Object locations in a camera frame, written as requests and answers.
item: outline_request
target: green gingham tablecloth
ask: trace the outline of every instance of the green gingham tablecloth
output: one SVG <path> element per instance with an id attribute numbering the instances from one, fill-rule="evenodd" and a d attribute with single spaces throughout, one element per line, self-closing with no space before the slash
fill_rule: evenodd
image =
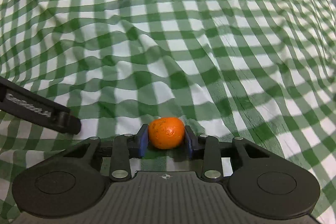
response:
<path id="1" fill-rule="evenodd" d="M 313 215 L 335 224 L 335 41 L 330 0 L 0 0 L 0 76 L 82 121 L 72 137 L 0 112 L 0 222 L 19 214 L 25 168 L 173 116 L 306 168 Z M 150 150 L 132 170 L 192 170 L 181 155 Z"/>

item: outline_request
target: ridged surface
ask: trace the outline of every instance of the ridged surface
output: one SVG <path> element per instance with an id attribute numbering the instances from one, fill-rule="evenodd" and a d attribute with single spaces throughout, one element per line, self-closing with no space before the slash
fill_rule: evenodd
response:
<path id="1" fill-rule="evenodd" d="M 75 216 L 42 219 L 22 213 L 14 224 L 317 224 L 310 216 L 268 220 L 236 206 L 217 183 L 195 172 L 138 172 L 112 184 L 94 207 Z"/>

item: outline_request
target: orange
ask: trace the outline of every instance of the orange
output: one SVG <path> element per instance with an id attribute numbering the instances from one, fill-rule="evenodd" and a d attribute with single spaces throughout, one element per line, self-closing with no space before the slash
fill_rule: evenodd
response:
<path id="1" fill-rule="evenodd" d="M 184 124 L 175 117 L 154 120 L 148 126 L 148 137 L 156 148 L 175 148 L 183 142 Z"/>

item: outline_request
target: black plastic part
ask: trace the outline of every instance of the black plastic part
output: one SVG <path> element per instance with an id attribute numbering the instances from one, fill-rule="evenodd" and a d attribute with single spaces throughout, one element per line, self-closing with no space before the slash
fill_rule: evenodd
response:
<path id="1" fill-rule="evenodd" d="M 320 187 L 307 170 L 245 139 L 224 143 L 196 137 L 189 127 L 185 132 L 189 156 L 203 159 L 199 178 L 138 172 L 132 179 L 129 158 L 142 157 L 148 143 L 143 125 L 114 142 L 85 140 L 19 174 L 14 199 L 40 218 L 23 213 L 18 223 L 318 223 L 309 214 Z M 111 156 L 109 177 L 98 172 L 105 156 Z M 230 157 L 232 176 L 223 177 L 221 157 Z M 115 177 L 116 170 L 127 175 Z M 206 176 L 209 170 L 215 175 Z"/>
<path id="2" fill-rule="evenodd" d="M 127 147 L 127 142 L 132 138 L 134 138 L 134 136 L 127 137 L 125 135 L 120 135 L 114 139 L 110 163 L 110 179 L 113 181 L 126 181 L 132 178 Z M 124 170 L 127 172 L 127 175 L 123 178 L 114 177 L 113 172 L 117 170 Z"/>
<path id="3" fill-rule="evenodd" d="M 148 146 L 148 125 L 143 124 L 140 130 L 134 138 L 127 139 L 127 147 L 129 152 L 129 158 L 141 159 L 147 150 Z M 96 155 L 100 157 L 111 157 L 113 149 L 113 141 L 104 141 L 100 144 L 99 149 L 96 151 Z"/>
<path id="4" fill-rule="evenodd" d="M 207 177 L 205 175 L 205 172 L 210 170 L 219 172 L 220 176 L 216 178 Z M 219 142 L 216 137 L 208 136 L 205 138 L 205 148 L 204 148 L 201 178 L 208 182 L 215 182 L 223 179 L 221 150 L 219 148 Z"/>
<path id="5" fill-rule="evenodd" d="M 193 133 L 190 126 L 185 126 L 184 142 L 190 159 L 202 159 L 204 155 L 204 143 L 198 142 L 198 137 Z"/>
<path id="6" fill-rule="evenodd" d="M 228 189 L 237 204 L 272 219 L 312 212 L 320 187 L 311 173 L 248 140 L 234 140 L 233 144 L 242 166 L 230 177 Z"/>
<path id="7" fill-rule="evenodd" d="M 265 219 L 237 206 L 219 183 L 195 172 L 143 172 L 113 183 L 106 195 L 83 213 L 43 219 L 22 213 L 14 224 L 318 224 L 305 215 Z"/>
<path id="8" fill-rule="evenodd" d="M 81 122 L 70 109 L 0 77 L 0 109 L 20 119 L 60 133 L 76 135 Z"/>
<path id="9" fill-rule="evenodd" d="M 85 140 L 20 173 L 12 192 L 20 210 L 58 218 L 84 211 L 105 190 L 105 179 L 90 166 L 100 140 Z"/>

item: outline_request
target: screw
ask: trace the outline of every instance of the screw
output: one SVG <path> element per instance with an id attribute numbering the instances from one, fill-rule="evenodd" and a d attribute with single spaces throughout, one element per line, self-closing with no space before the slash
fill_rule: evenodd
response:
<path id="1" fill-rule="evenodd" d="M 217 170 L 207 170 L 204 173 L 204 176 L 206 176 L 208 179 L 217 179 L 221 176 L 221 173 Z"/>
<path id="2" fill-rule="evenodd" d="M 112 176 L 116 179 L 123 179 L 128 176 L 128 172 L 126 170 L 114 170 Z"/>

